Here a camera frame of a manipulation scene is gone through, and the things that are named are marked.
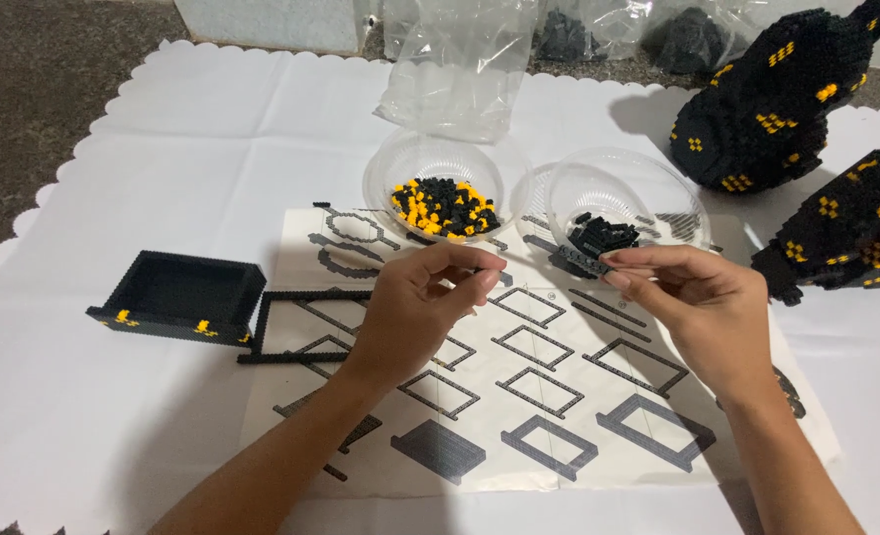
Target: clear plastic bag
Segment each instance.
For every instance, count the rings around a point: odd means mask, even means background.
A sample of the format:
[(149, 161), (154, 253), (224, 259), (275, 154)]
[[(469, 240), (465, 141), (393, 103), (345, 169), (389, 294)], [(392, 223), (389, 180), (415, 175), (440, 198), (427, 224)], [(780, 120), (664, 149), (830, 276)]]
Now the clear plastic bag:
[(413, 26), (375, 110), (392, 123), (495, 143), (529, 63), (538, 0), (417, 0)]
[(635, 55), (651, 0), (549, 0), (540, 17), (536, 57), (601, 61)]
[(766, 6), (767, 0), (656, 0), (643, 47), (663, 72), (714, 72), (757, 39), (763, 26), (754, 15)]
[(384, 57), (396, 60), (413, 25), (420, 20), (414, 0), (384, 0)]

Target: plastic bowl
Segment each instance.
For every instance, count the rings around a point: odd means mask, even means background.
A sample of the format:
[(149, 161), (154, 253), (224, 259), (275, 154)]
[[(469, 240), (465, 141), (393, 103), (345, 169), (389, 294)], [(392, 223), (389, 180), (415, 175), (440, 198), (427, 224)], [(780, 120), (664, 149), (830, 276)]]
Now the plastic bowl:
[(641, 246), (687, 244), (708, 250), (711, 245), (708, 214), (694, 189), (639, 152), (602, 148), (568, 156), (546, 178), (544, 201), (552, 237), (561, 246), (574, 248), (567, 235), (583, 213), (635, 225)]
[[(388, 219), (422, 238), (472, 244), (494, 237), (523, 215), (529, 195), (513, 193), (516, 188), (529, 187), (529, 181), (522, 179), (531, 172), (529, 160), (508, 137), (496, 145), (474, 145), (401, 128), (386, 139), (364, 170), (364, 201), (368, 208), (384, 211), (377, 215), (379, 219)], [(411, 178), (431, 177), (469, 182), (494, 202), (500, 226), (482, 234), (448, 239), (427, 234), (401, 219), (390, 200), (394, 187), (407, 184)]]

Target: hand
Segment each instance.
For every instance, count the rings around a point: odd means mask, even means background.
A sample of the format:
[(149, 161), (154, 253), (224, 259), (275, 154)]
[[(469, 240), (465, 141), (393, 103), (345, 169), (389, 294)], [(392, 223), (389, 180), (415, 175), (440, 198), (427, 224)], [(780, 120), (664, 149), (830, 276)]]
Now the hand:
[(776, 384), (761, 274), (689, 246), (621, 249), (602, 261), (616, 269), (604, 280), (664, 324), (719, 399), (767, 392), (768, 380)]
[[(482, 271), (473, 274), (475, 268)], [(505, 260), (483, 249), (436, 244), (387, 262), (361, 331), (339, 372), (390, 389), (436, 354), (453, 324), (487, 302)], [(453, 289), (439, 283), (448, 280)]]

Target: left hand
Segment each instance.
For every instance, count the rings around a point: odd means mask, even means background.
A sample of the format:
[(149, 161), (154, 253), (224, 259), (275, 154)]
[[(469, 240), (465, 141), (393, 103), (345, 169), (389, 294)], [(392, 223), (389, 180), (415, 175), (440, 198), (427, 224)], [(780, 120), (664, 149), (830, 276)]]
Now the left hand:
[[(482, 271), (473, 274), (475, 268)], [(403, 383), (436, 354), (457, 320), (486, 304), (503, 268), (495, 254), (451, 244), (386, 263), (338, 373), (382, 390)], [(439, 284), (445, 279), (456, 286)]]

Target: white tablecloth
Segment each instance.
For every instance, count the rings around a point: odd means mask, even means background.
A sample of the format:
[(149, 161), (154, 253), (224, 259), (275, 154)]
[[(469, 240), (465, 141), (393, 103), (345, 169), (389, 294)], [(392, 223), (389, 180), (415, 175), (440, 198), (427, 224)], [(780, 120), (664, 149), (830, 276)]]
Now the white tablecloth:
[[(237, 450), (253, 371), (237, 349), (106, 329), (100, 305), (140, 249), (274, 272), (287, 208), (362, 206), (364, 165), (394, 126), (370, 114), (389, 66), (164, 43), (0, 246), (0, 529), (138, 533)], [(593, 146), (663, 147), (689, 93), (527, 77), (511, 134), (533, 164)], [(806, 196), (880, 148), (880, 111), (829, 116), (824, 166), (746, 199), (703, 194), (766, 240)], [(845, 461), (834, 473), (880, 534), (880, 290), (807, 290), (775, 306)], [(480, 493), (299, 505), (297, 533), (688, 533), (754, 526), (739, 486)]]

